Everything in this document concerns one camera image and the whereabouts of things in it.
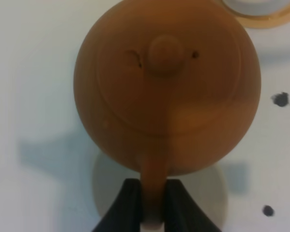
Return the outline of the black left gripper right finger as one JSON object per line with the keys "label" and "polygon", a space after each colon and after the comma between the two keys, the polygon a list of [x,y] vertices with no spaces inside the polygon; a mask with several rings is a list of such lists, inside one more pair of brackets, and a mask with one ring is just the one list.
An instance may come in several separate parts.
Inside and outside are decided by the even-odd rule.
{"label": "black left gripper right finger", "polygon": [[166,232],[221,231],[195,203],[178,179],[167,180],[163,217]]}

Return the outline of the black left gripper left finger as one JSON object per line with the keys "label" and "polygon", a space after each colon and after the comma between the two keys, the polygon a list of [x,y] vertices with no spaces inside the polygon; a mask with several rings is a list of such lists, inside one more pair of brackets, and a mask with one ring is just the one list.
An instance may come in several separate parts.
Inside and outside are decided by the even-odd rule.
{"label": "black left gripper left finger", "polygon": [[139,232],[142,221],[141,186],[138,179],[128,178],[93,232]]}

